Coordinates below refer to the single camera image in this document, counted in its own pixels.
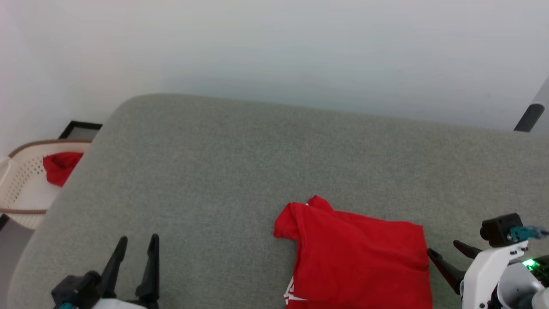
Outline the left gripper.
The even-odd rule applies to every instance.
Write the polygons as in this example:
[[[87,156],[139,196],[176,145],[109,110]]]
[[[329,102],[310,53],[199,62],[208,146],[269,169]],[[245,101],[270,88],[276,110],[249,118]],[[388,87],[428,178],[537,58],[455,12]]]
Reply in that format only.
[[[91,309],[159,309],[160,297],[160,239],[154,233],[149,242],[141,284],[136,288],[137,299],[120,300],[115,293],[120,264],[125,258],[128,238],[118,241],[101,275],[101,299]]]

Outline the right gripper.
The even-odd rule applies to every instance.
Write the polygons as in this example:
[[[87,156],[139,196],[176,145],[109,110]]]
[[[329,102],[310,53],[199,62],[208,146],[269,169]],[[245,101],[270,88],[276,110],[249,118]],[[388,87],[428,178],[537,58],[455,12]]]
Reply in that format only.
[[[451,289],[461,295],[463,309],[491,309],[500,303],[497,287],[505,269],[512,260],[524,255],[529,248],[528,244],[529,241],[522,241],[482,251],[454,240],[453,246],[467,258],[473,259],[466,272],[451,265],[431,248],[428,248],[427,254]]]

